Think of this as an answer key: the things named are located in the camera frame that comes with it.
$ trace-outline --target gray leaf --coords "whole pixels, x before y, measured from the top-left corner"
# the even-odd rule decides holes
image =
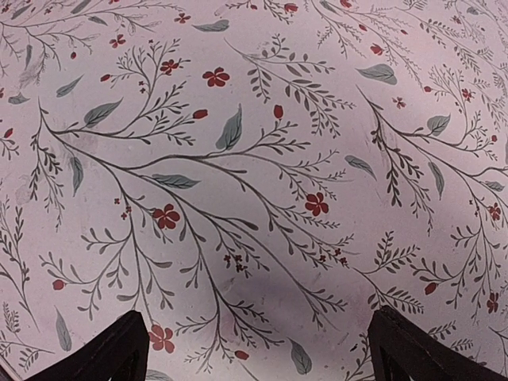
[[[76,192],[83,181],[83,166],[81,161],[77,157],[72,157],[71,160],[71,168],[72,168],[72,186],[74,188],[74,196],[76,196]]]
[[[434,175],[434,178],[436,179],[437,193],[439,193],[439,199],[441,200],[443,189],[445,188],[445,178],[441,173],[441,169],[439,169],[439,167],[432,161],[429,161],[429,168],[432,174]]]
[[[32,59],[32,50],[33,50],[32,45],[30,44],[26,45],[25,69],[29,66],[30,60]]]
[[[19,93],[15,97],[10,97],[7,101],[11,105],[20,105],[22,103],[25,103],[26,101],[29,101],[29,98],[25,98],[22,93]]]
[[[56,309],[56,333],[58,334],[60,347],[62,347],[65,352],[70,352],[72,349],[71,334],[69,333],[65,320],[62,315],[60,315],[58,309]]]
[[[192,26],[194,26],[197,30],[201,30],[202,32],[224,32],[227,28],[229,28],[229,20],[219,20],[213,24]]]
[[[191,180],[184,175],[157,175],[154,174],[153,179],[158,183],[169,188],[189,189],[199,183],[197,180]]]
[[[468,10],[466,10],[466,12],[470,13],[470,14],[474,14],[475,16],[478,16],[479,15],[479,12],[478,10],[474,7],[474,6],[470,6],[468,8]]]
[[[20,8],[19,10],[17,10],[16,12],[13,13],[13,16],[11,17],[11,20],[14,20],[15,18],[18,18],[21,16],[21,14],[23,12],[25,12],[28,8],[30,8],[32,5],[29,4],[27,6],[24,6],[23,8]]]
[[[238,143],[241,137],[241,105],[238,105],[238,111],[224,125],[221,137],[215,143],[217,149],[229,150]]]
[[[364,162],[362,159],[358,159],[353,155],[347,155],[344,159],[350,166],[361,169],[362,171],[366,171],[370,176],[377,180],[371,166]]]
[[[312,370],[312,360],[299,343],[292,341],[291,339],[289,339],[289,341],[292,345],[291,359],[294,362],[296,371],[300,375],[306,375]]]
[[[486,181],[485,185],[487,185],[489,188],[491,188],[493,191],[501,192],[503,189],[505,189],[504,185],[501,185],[497,181]]]
[[[113,113],[113,111],[120,105],[121,101],[120,99],[118,102],[115,103],[106,103],[104,105],[100,105],[95,107],[94,109],[87,112],[87,115],[85,115],[85,127],[91,128],[95,125],[99,124],[101,121],[106,119]]]
[[[81,77],[75,79],[74,81],[72,81],[68,85],[62,86],[60,89],[58,89],[56,91],[56,97],[57,98],[62,98],[65,95],[69,94],[71,91],[73,91],[74,88],[76,87],[76,85],[78,84],[78,82],[81,80],[82,77],[83,76],[81,75]]]
[[[166,375],[161,371],[154,371],[153,369],[148,369],[146,371],[146,381],[173,381],[171,377]]]
[[[81,12],[82,10],[85,9],[85,7],[90,4],[92,0],[83,0],[82,2],[80,2],[72,11],[71,13],[72,14],[77,14],[79,12]]]
[[[394,69],[384,63],[368,67],[367,69],[356,69],[363,77],[385,82],[389,85],[396,85]]]
[[[97,24],[107,25],[107,23],[104,20],[102,20],[100,17],[97,17],[97,16],[91,16],[91,17],[89,17],[88,21],[92,21],[92,22],[95,22]]]
[[[429,127],[430,132],[435,136],[439,136],[445,129],[448,123],[450,122],[450,115],[447,117],[443,115],[437,115],[435,117],[431,117],[427,121],[427,127]]]

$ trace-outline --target red flower bud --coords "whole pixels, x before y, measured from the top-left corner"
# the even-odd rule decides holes
[[[435,282],[431,282],[427,285],[427,287],[425,288],[425,295],[429,295],[429,294],[432,294],[437,288],[437,283]]]
[[[246,360],[248,359],[248,354],[244,351],[235,351],[235,356],[240,360]]]
[[[13,129],[8,129],[6,133],[3,134],[4,139],[8,139],[13,134]]]
[[[208,116],[208,110],[198,110],[192,114],[194,119],[203,119]]]
[[[60,291],[65,287],[65,282],[62,279],[57,279],[53,282],[53,290]]]
[[[273,108],[273,114],[277,119],[282,119],[284,116],[284,110],[281,105],[275,105]]]

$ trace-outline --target green leaf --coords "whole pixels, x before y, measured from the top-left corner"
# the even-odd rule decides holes
[[[450,122],[451,115],[448,115],[447,117],[443,115],[437,115],[435,117],[431,117],[427,121],[427,127],[429,127],[430,132],[435,136],[439,136],[448,126],[448,123]]]
[[[312,370],[312,360],[299,343],[292,341],[291,339],[289,339],[289,341],[292,345],[291,359],[294,362],[296,371],[300,375],[306,375]]]
[[[90,4],[92,0],[83,0],[82,2],[80,2],[72,11],[71,13],[72,14],[77,14],[79,12],[81,12],[82,10],[84,10],[88,4]]]
[[[238,111],[224,125],[221,137],[215,143],[217,149],[229,150],[235,146],[241,137],[241,105]]]
[[[56,309],[56,334],[58,335],[60,347],[62,347],[65,352],[70,352],[72,349],[71,334],[69,333],[65,320],[58,309]]]
[[[72,186],[74,188],[74,196],[76,196],[76,192],[83,181],[83,165],[81,161],[77,157],[72,157],[70,160],[71,168],[72,168]]]
[[[432,174],[434,175],[434,178],[436,179],[437,193],[439,193],[439,199],[441,200],[443,189],[445,188],[445,178],[443,177],[443,174],[441,173],[439,167],[432,161],[429,161],[429,168]]]
[[[19,93],[15,97],[10,97],[7,101],[11,105],[20,105],[22,103],[25,103],[26,101],[29,101],[29,98],[25,98],[22,93]]]
[[[81,80],[82,77],[83,76],[81,75],[81,77],[75,79],[71,83],[69,83],[69,84],[67,84],[65,86],[62,86],[60,89],[58,89],[56,91],[56,97],[57,98],[62,98],[65,95],[69,94],[71,91],[73,91],[74,88],[76,87],[76,85],[78,84],[78,82]]]
[[[184,175],[152,175],[153,179],[158,183],[169,188],[189,189],[199,183],[197,180],[191,180]]]
[[[368,67],[367,69],[356,69],[363,77],[374,79],[387,83],[389,85],[397,84],[397,77],[395,77],[394,69],[384,63]]]
[[[107,23],[102,20],[100,17],[97,17],[97,16],[91,16],[88,18],[88,21],[92,21],[96,24],[102,24],[102,25],[107,25]]]
[[[224,32],[229,28],[229,20],[219,20],[213,24],[192,25],[202,32]]]
[[[366,171],[370,176],[372,176],[374,179],[377,180],[371,166],[366,162],[364,162],[362,159],[358,159],[353,155],[347,155],[344,159],[348,162],[350,166],[361,169],[362,171]]]
[[[104,105],[100,105],[95,107],[94,109],[87,112],[87,115],[85,115],[84,121],[85,121],[85,127],[91,128],[95,125],[98,125],[101,121],[106,119],[115,111],[115,109],[120,105],[121,101],[120,99],[118,102],[115,103],[106,103]]]
[[[486,181],[485,185],[487,185],[489,188],[491,188],[493,191],[501,192],[503,189],[505,189],[504,185],[501,185],[497,181]]]

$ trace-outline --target floral pattern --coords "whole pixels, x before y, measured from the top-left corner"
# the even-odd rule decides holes
[[[135,309],[147,379],[369,381],[385,305],[508,376],[505,2],[0,9],[21,378]]]

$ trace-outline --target red flower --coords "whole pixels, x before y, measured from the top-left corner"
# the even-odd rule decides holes
[[[9,139],[10,136],[13,134],[13,129],[8,129],[6,133],[3,134],[4,139]]]
[[[473,98],[473,94],[474,94],[473,91],[470,91],[468,89],[462,89],[462,96],[466,98],[467,102],[471,101],[471,98]]]
[[[111,46],[115,49],[118,48],[118,45],[122,45],[125,43],[125,40],[123,38],[124,38],[124,35],[119,34],[116,39],[114,38],[114,39],[110,40]]]
[[[406,107],[406,104],[402,101],[402,98],[400,97],[397,97],[397,99],[392,98],[391,100],[394,101],[394,103],[397,103],[397,108],[399,110]]]
[[[284,4],[284,10],[290,13],[296,12],[298,10],[298,6],[293,2],[287,2],[286,4]]]
[[[425,288],[425,295],[429,295],[429,294],[432,294],[437,288],[437,283],[435,282],[431,282],[427,285],[427,287]]]
[[[494,203],[494,206],[489,206],[488,210],[494,221],[497,221],[499,218],[501,218],[501,209],[499,208],[497,202]]]
[[[496,292],[495,294],[491,292],[491,296],[489,297],[489,300],[487,300],[487,308],[489,309],[489,314],[492,314],[492,312],[498,312],[498,299],[499,299],[499,293]]]
[[[178,17],[175,19],[175,22],[179,22],[180,24],[185,24],[187,20],[190,20],[191,16],[186,16],[184,13],[179,13]]]
[[[204,79],[208,79],[208,87],[224,87],[225,82],[230,78],[229,74],[224,73],[224,69],[222,67],[218,67],[212,73],[211,71],[207,71],[203,74]]]
[[[66,283],[62,279],[57,279],[53,282],[53,290],[60,291],[65,287]]]
[[[275,105],[275,107],[273,108],[273,115],[277,118],[277,119],[282,119],[283,116],[284,116],[284,109],[281,105]]]
[[[371,50],[377,56],[381,56],[383,54],[383,49],[377,44],[372,44]]]
[[[248,353],[245,353],[244,351],[235,351],[235,356],[240,360],[248,359]]]
[[[208,116],[208,110],[198,110],[198,111],[194,111],[194,113],[192,114],[192,117],[194,119],[203,119],[204,117],[207,117]]]
[[[160,66],[161,71],[165,71],[167,75],[170,75],[171,72],[175,69],[178,69],[179,63],[174,60],[164,61]]]
[[[152,331],[148,333],[150,341],[153,343],[152,348],[156,351],[166,349],[167,353],[173,353],[175,351],[175,345],[170,342],[173,337],[173,331],[169,328],[162,330],[160,325],[152,325]]]
[[[161,209],[155,209],[153,211],[152,217],[158,219],[157,225],[159,228],[174,229],[176,227],[175,222],[180,221],[180,215],[173,210],[174,208],[172,204],[167,204],[164,207],[164,211]]]
[[[311,210],[312,214],[316,217],[320,212],[328,213],[328,204],[323,202],[323,193],[317,192],[314,194],[307,195],[307,202],[305,204],[305,208],[307,210]]]

